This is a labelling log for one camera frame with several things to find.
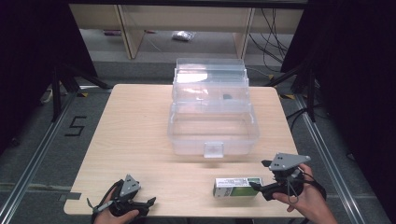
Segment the black cable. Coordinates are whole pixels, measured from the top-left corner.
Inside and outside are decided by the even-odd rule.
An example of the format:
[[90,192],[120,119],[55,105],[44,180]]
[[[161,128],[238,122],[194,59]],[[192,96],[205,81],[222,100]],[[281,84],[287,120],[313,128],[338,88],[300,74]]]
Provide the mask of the black cable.
[[111,188],[106,192],[106,194],[105,194],[105,196],[103,197],[102,201],[99,202],[99,204],[96,205],[95,207],[93,207],[93,206],[91,205],[90,200],[87,198],[88,206],[91,207],[92,210],[93,210],[92,215],[91,215],[91,223],[92,223],[92,224],[94,223],[94,221],[96,220],[96,217],[97,217],[97,215],[98,215],[98,213],[95,212],[95,209],[97,209],[97,208],[99,208],[100,206],[102,206],[102,205],[105,203],[105,200],[106,200],[107,196],[110,194],[111,190],[113,190],[114,188],[116,188],[116,187],[117,187],[119,184],[121,184],[121,183],[122,183],[122,180],[119,180],[118,182],[114,183],[113,186],[111,186]]
[[[309,174],[304,173],[304,172],[303,172],[303,175],[307,175],[307,176],[311,177],[311,178],[312,178],[312,181],[311,181],[311,180],[297,180],[297,179],[294,179],[294,180],[295,180],[295,181],[298,181],[298,182],[303,182],[303,183],[305,183],[305,184],[310,184],[310,185],[314,186],[314,187],[320,192],[320,194],[321,194],[321,196],[323,197],[324,201],[326,201],[326,200],[327,200],[327,192],[326,192],[326,189],[323,188],[323,186],[321,186],[321,185],[319,184],[319,182],[318,182],[312,175],[309,175]],[[309,222],[309,219],[308,219],[308,218],[305,218],[300,224],[306,224],[306,223],[308,223],[308,222]]]
[[249,34],[249,36],[250,36],[251,40],[253,41],[253,43],[256,45],[256,47],[257,47],[258,49],[260,49],[262,52],[268,54],[269,56],[271,56],[272,58],[274,58],[275,60],[277,60],[279,63],[283,63],[283,61],[280,60],[279,58],[277,58],[277,57],[275,56],[275,54],[271,53],[271,52],[268,51],[267,49],[263,48],[260,44],[258,44],[251,34]]
[[[288,187],[289,203],[297,203],[300,199],[298,198],[298,196],[297,196],[298,194],[297,194],[296,190],[294,189],[293,185],[290,183],[289,177],[286,179],[286,181],[287,181],[286,183],[287,183],[287,187]],[[295,202],[292,202],[290,200],[290,198],[291,198],[290,190],[292,190],[293,194],[296,195],[296,201]]]
[[271,34],[272,34],[272,35],[274,35],[274,38],[275,38],[276,43],[277,43],[277,46],[275,46],[275,45],[273,45],[273,46],[276,47],[276,48],[279,48],[279,49],[288,50],[289,48],[286,47],[284,44],[282,44],[282,43],[279,41],[279,39],[277,38],[277,32],[276,32],[276,9],[273,8],[273,25],[271,25],[270,22],[268,21],[267,17],[265,16],[265,13],[264,13],[263,9],[262,9],[262,15],[264,16],[265,21],[267,22],[268,28],[270,29],[270,35],[268,36],[268,40],[265,39],[265,38],[264,38],[264,39],[267,40],[267,41],[269,42],[270,36],[271,36]]
[[306,111],[306,109],[300,111],[300,113],[294,118],[294,120],[293,120],[293,122],[291,123],[291,126],[290,126],[290,131],[291,132],[293,131],[294,123],[296,122],[297,118],[299,118],[305,111]]
[[260,33],[260,35],[261,35],[262,38],[263,38],[266,42],[268,42],[268,44],[271,45],[272,47],[274,47],[274,48],[281,48],[282,50],[288,50],[288,49],[284,49],[284,48],[282,48],[282,47],[280,47],[280,46],[277,46],[277,45],[271,43],[270,40],[267,39],[262,33]]
[[286,116],[286,119],[289,119],[289,118],[293,117],[294,115],[300,113],[302,110],[306,110],[306,108],[299,109],[299,110],[297,110],[296,112],[294,112],[294,113],[292,113],[292,114],[290,114],[290,115],[287,115],[287,116]]

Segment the transparent storage box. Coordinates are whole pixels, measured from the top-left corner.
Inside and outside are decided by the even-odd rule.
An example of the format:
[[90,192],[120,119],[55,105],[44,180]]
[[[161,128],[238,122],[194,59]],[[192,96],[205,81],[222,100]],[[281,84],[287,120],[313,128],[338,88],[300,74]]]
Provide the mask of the transparent storage box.
[[179,59],[168,137],[176,154],[248,154],[260,131],[242,60]]

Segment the wire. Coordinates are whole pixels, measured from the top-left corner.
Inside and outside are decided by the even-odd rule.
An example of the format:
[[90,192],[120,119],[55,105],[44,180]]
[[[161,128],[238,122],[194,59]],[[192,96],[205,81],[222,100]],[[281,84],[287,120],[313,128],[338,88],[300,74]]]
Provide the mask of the wire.
[[[315,108],[318,108],[318,107],[322,107],[322,106],[323,106],[323,104],[314,105],[314,109],[315,109]],[[300,117],[304,112],[306,112],[307,110],[308,110],[308,108],[299,109],[299,110],[297,110],[296,112],[294,112],[294,113],[292,113],[292,114],[286,116],[286,119],[290,119],[290,118],[292,118],[293,116],[297,115],[297,116],[294,118],[293,122],[291,123],[291,126],[290,126],[290,131],[291,131],[291,132],[292,132],[292,130],[293,130],[293,127],[294,127],[294,124],[295,124],[297,118],[299,118],[299,117]]]
[[255,68],[251,68],[251,67],[246,67],[246,69],[252,70],[252,71],[256,71],[256,72],[260,73],[263,76],[269,77],[269,75],[265,74],[264,72],[260,71],[259,69],[255,69]]
[[264,10],[263,10],[262,8],[261,8],[261,10],[262,10],[262,15],[264,16],[265,21],[267,22],[268,28],[270,29],[270,35],[268,36],[268,39],[266,39],[267,42],[268,42],[268,43],[270,42],[270,37],[271,37],[271,35],[273,35],[273,36],[274,36],[274,39],[276,40],[277,46],[276,46],[276,45],[273,45],[273,44],[271,44],[271,45],[273,45],[274,47],[278,48],[279,50],[282,49],[282,52],[279,52],[279,53],[280,53],[281,55],[282,55],[282,53],[285,55],[286,53],[284,52],[284,50],[288,50],[288,48],[287,48],[285,45],[283,45],[283,44],[279,41],[279,39],[277,38],[277,31],[276,31],[276,9],[273,8],[273,22],[272,22],[272,24],[270,24],[270,22],[268,21],[267,17],[265,16]]
[[314,181],[317,181],[312,175],[309,175],[309,174],[304,173],[304,172],[303,172],[303,175],[307,175],[307,176],[311,177]]
[[[273,33],[273,32],[272,32],[272,26],[269,24],[267,18],[265,17],[265,14],[264,14],[264,11],[263,11],[263,10],[262,10],[262,15],[264,16],[265,20],[267,21],[268,27],[269,27],[270,30],[271,30],[270,34],[268,35],[268,39],[267,39],[267,41],[266,41],[266,43],[265,43],[265,46],[264,46],[265,51],[269,52],[269,51],[267,50],[267,46],[268,46],[268,43],[270,42],[271,34]],[[278,58],[277,58],[274,54],[272,54],[272,53],[269,54],[269,55],[273,55],[272,58],[276,59],[276,60],[279,61],[280,63],[283,63],[283,58],[282,58],[282,60],[280,60],[280,59],[278,59]],[[266,66],[267,68],[269,68],[269,67],[267,66],[266,62],[265,62],[265,54],[262,55],[262,60],[264,61],[265,66]]]
[[[289,203],[297,203],[300,199],[298,198],[298,193],[296,192],[296,190],[294,189],[294,187],[293,187],[293,185],[290,183],[290,178],[288,177],[287,179],[286,179],[286,181],[287,181],[287,186],[288,186],[288,195],[289,195]],[[296,196],[296,201],[295,202],[292,202],[291,200],[290,200],[290,198],[291,198],[291,194],[290,194],[290,190],[292,190],[293,191],[293,194]]]
[[269,45],[271,45],[271,46],[274,47],[274,48],[279,48],[279,46],[277,46],[277,45],[271,43],[271,41],[270,41],[268,38],[266,38],[262,33],[260,33],[260,35],[262,36],[262,38],[263,38],[266,42],[268,42]]
[[100,206],[102,206],[105,203],[105,200],[107,199],[107,196],[111,193],[111,190],[115,189],[116,187],[118,187],[119,185],[121,185],[123,183],[122,180],[117,181],[116,183],[113,184],[113,186],[111,186],[111,188],[106,192],[105,196],[103,197],[102,201],[99,202],[98,205],[96,205],[95,207],[92,206],[90,200],[87,198],[87,203],[88,206],[90,208],[92,208],[92,216],[91,216],[91,223],[93,224],[94,221],[96,220],[96,217],[98,215],[97,212],[97,208],[99,208]]
[[260,44],[258,44],[251,34],[249,34],[249,36],[250,36],[251,40],[253,41],[253,43],[256,45],[256,47],[257,47],[258,49],[260,49],[262,52],[268,54],[269,56],[271,56],[272,58],[274,58],[275,60],[277,60],[279,63],[283,63],[283,61],[280,60],[279,58],[277,58],[277,57],[275,56],[275,54],[271,53],[271,52],[268,51],[266,48],[263,48]]
[[155,49],[157,49],[159,52],[163,52],[160,48],[158,48],[151,40],[150,38],[146,38],[147,41],[151,44],[152,47],[154,47]]

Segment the hand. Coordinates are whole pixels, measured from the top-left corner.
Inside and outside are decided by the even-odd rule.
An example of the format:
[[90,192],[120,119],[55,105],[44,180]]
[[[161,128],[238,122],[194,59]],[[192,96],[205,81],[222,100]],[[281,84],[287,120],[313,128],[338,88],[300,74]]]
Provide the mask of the hand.
[[[300,168],[304,173],[308,174],[304,176],[304,179],[312,181],[313,179],[309,176],[312,175],[311,168],[305,164],[300,164]],[[303,216],[314,223],[337,223],[320,192],[310,184],[304,184],[304,190],[298,196],[298,202],[294,196],[289,198],[284,193],[276,192],[273,197],[282,203],[288,204],[288,212],[297,209]]]
[[[105,203],[110,201],[113,191],[114,190],[111,190],[111,192],[108,194],[107,198],[105,199]],[[97,215],[94,224],[127,224],[134,220],[137,215],[139,215],[139,211],[132,210],[121,217],[115,217],[113,214],[111,214],[110,210],[106,208]]]

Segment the product box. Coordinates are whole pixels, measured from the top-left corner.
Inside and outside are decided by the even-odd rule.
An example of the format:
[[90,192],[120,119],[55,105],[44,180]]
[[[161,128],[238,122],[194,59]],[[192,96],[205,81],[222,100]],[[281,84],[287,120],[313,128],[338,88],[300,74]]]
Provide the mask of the product box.
[[249,182],[262,185],[262,179],[260,177],[216,178],[213,196],[216,198],[256,196],[258,191],[254,190],[249,185]]

